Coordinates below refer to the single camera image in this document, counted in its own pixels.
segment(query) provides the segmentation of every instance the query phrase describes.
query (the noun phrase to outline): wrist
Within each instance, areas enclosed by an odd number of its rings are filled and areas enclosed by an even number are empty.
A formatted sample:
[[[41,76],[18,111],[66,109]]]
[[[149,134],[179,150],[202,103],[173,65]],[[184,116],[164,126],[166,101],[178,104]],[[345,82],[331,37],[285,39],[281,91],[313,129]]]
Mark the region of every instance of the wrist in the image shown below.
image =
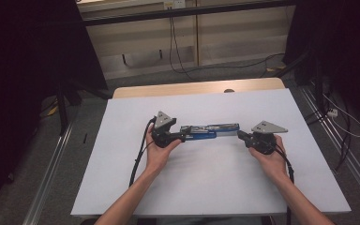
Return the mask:
[[[152,177],[152,178],[155,179],[160,174],[160,170],[154,169],[154,168],[151,168],[151,167],[146,167],[144,169],[144,171],[142,172],[142,174],[147,176],[147,177]]]
[[[289,176],[285,173],[279,173],[276,175],[272,175],[270,176],[271,181],[276,185],[276,186],[280,186],[291,181],[291,178],[289,178]]]

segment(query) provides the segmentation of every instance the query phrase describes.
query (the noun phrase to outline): metal frame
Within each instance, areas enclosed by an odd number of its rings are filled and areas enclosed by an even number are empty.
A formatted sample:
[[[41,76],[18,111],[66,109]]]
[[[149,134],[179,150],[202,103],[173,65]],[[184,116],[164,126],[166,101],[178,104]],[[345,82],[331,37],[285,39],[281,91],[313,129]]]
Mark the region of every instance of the metal frame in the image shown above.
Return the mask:
[[[211,6],[211,7],[186,7],[186,8],[172,9],[172,10],[160,10],[160,11],[136,13],[129,15],[121,15],[121,16],[90,18],[78,22],[51,22],[51,23],[45,23],[42,26],[50,26],[50,27],[77,26],[77,25],[95,26],[95,25],[104,25],[104,24],[112,24],[112,23],[148,21],[148,20],[164,19],[171,17],[212,14],[219,12],[287,7],[287,6],[294,6],[299,1],[300,0],[266,0],[266,1],[219,5],[219,6]]]
[[[27,215],[25,216],[22,225],[38,224],[38,220],[40,214],[42,213],[43,206],[45,205],[45,202],[48,199],[49,191],[51,189],[51,185],[53,183],[53,179],[56,174],[57,167],[60,164],[61,156],[63,155],[63,152],[66,149],[67,142],[72,131],[72,126],[77,117],[79,107],[76,107],[76,109],[74,110],[75,112],[72,115],[72,118],[67,126],[67,129],[65,130],[63,135],[60,136],[58,140],[58,143],[52,155],[52,159],[49,163],[48,169],[46,170],[45,175],[43,176],[43,179],[37,190],[37,194],[31,203],[31,206],[27,212]]]

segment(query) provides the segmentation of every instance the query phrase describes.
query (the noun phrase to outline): black wire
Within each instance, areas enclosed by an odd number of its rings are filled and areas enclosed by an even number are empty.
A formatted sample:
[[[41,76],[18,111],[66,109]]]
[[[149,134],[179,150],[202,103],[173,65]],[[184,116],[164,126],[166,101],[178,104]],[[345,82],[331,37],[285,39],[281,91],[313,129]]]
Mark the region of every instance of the black wire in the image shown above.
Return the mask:
[[[267,57],[265,57],[265,59],[264,59],[264,65],[265,65],[264,72],[262,73],[262,75],[259,78],[262,78],[265,75],[265,73],[267,72],[267,60],[269,60],[271,58],[274,58],[275,56],[279,56],[279,55],[283,55],[283,54],[285,54],[285,53],[271,54],[271,55],[268,55]]]
[[[156,121],[156,117],[154,117],[153,119],[151,119],[150,121],[148,121],[147,127],[145,127],[144,135],[142,136],[142,146],[140,146],[139,154],[137,155],[137,158],[135,159],[135,162],[134,162],[133,170],[132,170],[131,176],[130,176],[129,186],[133,185],[134,177],[135,177],[135,175],[136,175],[137,168],[139,167],[140,160],[142,159],[144,150],[148,147],[148,145],[150,145],[151,143],[153,143],[153,142],[150,142],[150,143],[147,144],[147,146],[145,146],[145,148],[143,149],[144,141],[145,141],[145,136],[147,136],[148,128],[150,127],[150,125],[151,125],[152,123],[155,123],[155,121]]]
[[[285,151],[278,144],[277,144],[277,147],[279,148],[280,151],[276,148],[275,148],[275,151],[278,152],[279,155],[282,156],[283,159],[286,161],[286,165],[288,166],[289,178],[291,179],[292,183],[294,184],[294,175],[293,175],[294,170],[293,170],[292,164],[286,157]],[[292,223],[292,210],[289,206],[287,206],[287,208],[286,208],[286,224],[291,225],[291,223]]]
[[[318,117],[316,120],[313,120],[313,121],[311,121],[311,122],[308,122],[307,125],[310,126],[310,125],[312,125],[312,124],[317,123],[318,121],[321,121],[322,119],[325,118],[325,116],[328,114],[328,112],[329,112],[329,109],[327,109],[327,110],[325,111],[325,113],[321,114],[320,117]]]
[[[169,51],[169,62],[171,64],[171,68],[174,72],[176,73],[186,73],[186,75],[193,81],[196,81],[196,82],[199,82],[198,80],[196,79],[193,79],[191,78],[188,74],[189,72],[193,72],[193,71],[197,71],[197,70],[202,70],[202,69],[210,69],[210,68],[248,68],[248,67],[252,67],[252,66],[256,66],[256,65],[259,65],[261,63],[265,63],[265,67],[267,68],[267,65],[266,65],[266,62],[268,59],[270,58],[273,58],[275,56],[278,56],[278,55],[283,55],[285,53],[277,53],[277,54],[271,54],[271,55],[268,55],[264,60],[262,61],[259,61],[257,63],[253,63],[253,64],[249,64],[249,65],[244,65],[244,66],[214,66],[214,67],[196,67],[196,68],[192,68],[192,69],[189,69],[189,70],[185,70],[184,67],[183,67],[183,64],[182,64],[182,61],[181,61],[181,58],[180,58],[180,54],[179,54],[179,51],[178,51],[178,46],[177,46],[177,40],[176,40],[176,34],[175,34],[175,28],[174,28],[174,21],[173,21],[173,18],[169,18],[170,20],[170,23],[171,23],[171,48],[170,48],[170,51]],[[181,66],[181,70],[177,70],[173,67],[173,63],[172,63],[172,49],[173,49],[173,39],[174,39],[174,43],[175,43],[175,46],[176,46],[176,52],[177,52],[177,57],[179,59],[179,62],[180,62],[180,66]]]
[[[178,46],[177,46],[176,33],[175,33],[175,31],[174,31],[174,21],[173,21],[173,18],[172,18],[172,17],[169,18],[169,20],[170,20],[170,22],[171,22],[171,49],[170,49],[170,51],[169,51],[169,61],[170,61],[170,63],[171,63],[171,67],[172,67],[172,69],[173,69],[174,72],[178,72],[177,70],[174,69],[173,64],[172,64],[172,39],[173,39],[173,37],[174,37],[174,44],[176,45],[177,58],[179,59],[181,69],[184,71],[184,72],[180,72],[180,73],[186,73],[186,75],[187,75],[192,81],[200,82],[199,80],[190,77],[190,76],[188,75],[188,73],[186,72],[186,70],[184,69],[183,63],[181,62],[181,58],[180,58],[179,48],[178,48]]]
[[[349,113],[349,108],[348,108],[347,103],[344,101],[343,104],[344,104],[344,108],[345,108],[346,113]],[[344,163],[347,156],[349,155],[349,153],[350,153],[350,145],[351,145],[351,141],[352,141],[352,136],[350,135],[350,130],[351,130],[350,116],[346,117],[343,113],[341,114],[341,116],[343,117],[344,120],[346,120],[346,123],[347,123],[347,129],[346,130],[348,132],[345,132],[344,138],[343,138],[343,140],[341,142],[341,148],[340,148],[341,154],[340,154],[340,159],[339,159],[339,161],[337,163],[337,166],[335,168],[336,172],[338,172],[338,169],[341,167],[341,165]]]

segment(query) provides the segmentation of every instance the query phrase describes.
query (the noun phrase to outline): forearm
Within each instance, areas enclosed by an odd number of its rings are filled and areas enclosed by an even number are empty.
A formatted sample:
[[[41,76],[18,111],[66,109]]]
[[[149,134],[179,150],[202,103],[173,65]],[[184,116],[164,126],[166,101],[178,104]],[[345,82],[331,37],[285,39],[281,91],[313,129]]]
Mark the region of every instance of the forearm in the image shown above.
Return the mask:
[[[273,181],[301,224],[334,224],[304,196],[286,175],[274,178]]]
[[[96,224],[127,224],[157,175],[144,171],[133,185],[98,219]]]

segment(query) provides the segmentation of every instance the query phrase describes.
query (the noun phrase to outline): black cable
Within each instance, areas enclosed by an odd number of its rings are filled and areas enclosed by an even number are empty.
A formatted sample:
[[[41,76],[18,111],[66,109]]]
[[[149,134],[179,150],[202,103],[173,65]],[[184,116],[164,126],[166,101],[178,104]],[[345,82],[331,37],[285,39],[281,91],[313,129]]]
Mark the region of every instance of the black cable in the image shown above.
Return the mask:
[[[148,121],[147,127],[145,127],[144,135],[142,136],[142,146],[140,146],[139,154],[137,155],[137,158],[135,159],[135,162],[134,162],[133,170],[132,170],[131,176],[130,176],[129,186],[133,185],[134,177],[136,175],[137,168],[139,167],[140,160],[142,159],[144,150],[148,147],[148,145],[153,143],[153,142],[150,142],[149,144],[147,144],[145,146],[145,148],[143,148],[144,147],[145,136],[147,136],[148,128],[150,127],[151,124],[155,123],[156,120],[157,120],[157,118],[154,117],[153,119]]]
[[[193,79],[191,78],[188,74],[189,72],[193,72],[193,71],[196,71],[196,70],[201,70],[201,69],[210,69],[210,68],[248,68],[248,67],[252,67],[252,66],[256,66],[256,65],[259,65],[261,63],[265,63],[265,70],[267,68],[267,65],[266,65],[266,62],[268,59],[271,59],[275,56],[278,56],[278,55],[283,55],[285,53],[277,53],[277,54],[271,54],[271,55],[268,55],[264,60],[262,61],[259,61],[257,63],[253,63],[253,64],[249,64],[249,65],[244,65],[244,66],[214,66],[214,67],[196,67],[196,68],[192,68],[192,69],[189,69],[189,70],[185,70],[184,67],[183,67],[183,64],[182,64],[182,61],[181,61],[181,58],[180,58],[180,54],[179,54],[179,51],[178,51],[178,46],[177,46],[177,40],[176,40],[176,34],[175,34],[175,28],[174,28],[174,21],[173,21],[173,18],[171,17],[170,18],[170,23],[171,23],[171,48],[170,48],[170,51],[169,51],[169,62],[171,64],[171,68],[174,72],[176,73],[186,73],[186,75],[193,81],[196,81],[196,82],[199,82],[198,80],[196,79]],[[177,52],[177,57],[179,59],[179,62],[180,62],[180,66],[181,66],[181,70],[177,70],[173,67],[173,63],[172,63],[172,49],[173,49],[173,39],[174,39],[174,43],[175,43],[175,46],[176,46],[176,52]]]
[[[173,69],[174,72],[178,72],[177,70],[174,69],[173,67],[173,64],[172,64],[172,39],[174,38],[174,44],[176,45],[176,52],[177,52],[177,58],[179,59],[179,62],[180,62],[180,67],[181,69],[184,71],[184,72],[181,72],[181,73],[186,73],[186,75],[192,80],[192,81],[195,81],[195,82],[200,82],[199,80],[196,80],[194,78],[191,78],[188,73],[186,72],[186,70],[184,69],[183,67],[183,63],[181,62],[181,58],[180,58],[180,53],[179,53],[179,48],[177,46],[177,40],[176,40],[176,33],[175,33],[175,30],[174,30],[174,21],[173,21],[173,18],[169,18],[170,22],[171,22],[171,49],[169,51],[169,61],[171,63],[171,67]]]
[[[277,54],[271,54],[271,55],[268,55],[267,57],[265,57],[264,59],[264,72],[262,73],[262,75],[259,77],[259,78],[262,78],[265,73],[267,72],[267,60],[271,59],[271,58],[274,58],[275,56],[279,56],[279,55],[284,55],[285,53],[277,53]]]
[[[288,160],[288,158],[286,157],[285,151],[277,144],[278,149],[275,149],[275,151],[277,153],[279,153],[280,156],[283,157],[283,159],[286,162],[286,165],[288,166],[288,174],[289,174],[289,178],[291,179],[292,183],[294,184],[294,170],[292,167],[291,162]],[[292,210],[289,206],[287,206],[286,208],[286,224],[287,225],[291,225],[292,223]]]
[[[322,119],[325,118],[325,116],[328,114],[328,112],[329,112],[329,109],[327,109],[327,110],[325,111],[325,113],[321,114],[320,117],[318,117],[316,120],[313,120],[313,121],[311,121],[311,122],[308,122],[307,125],[310,126],[310,125],[312,125],[312,124],[317,123],[318,121],[321,121]]]
[[[307,46],[307,49],[305,52],[303,52],[297,59],[295,59],[293,62],[288,64],[284,69],[280,70],[274,77],[282,78],[285,76],[288,72],[292,71],[293,69],[300,67],[300,64],[304,62],[305,59],[308,58],[308,55],[310,53],[309,46]]]
[[[347,103],[344,101],[343,104],[344,104],[344,108],[346,110],[346,113],[349,113],[349,108],[348,108]],[[349,153],[350,153],[350,145],[351,145],[351,141],[352,141],[352,136],[350,135],[350,131],[351,131],[350,116],[346,117],[343,113],[341,114],[341,116],[346,121],[346,124],[347,124],[347,129],[346,130],[348,132],[346,132],[346,134],[344,135],[344,138],[343,138],[343,140],[341,142],[340,159],[339,159],[339,161],[337,163],[337,166],[335,168],[335,172],[338,172],[338,169],[341,167],[341,165],[344,163],[347,156],[349,155]]]

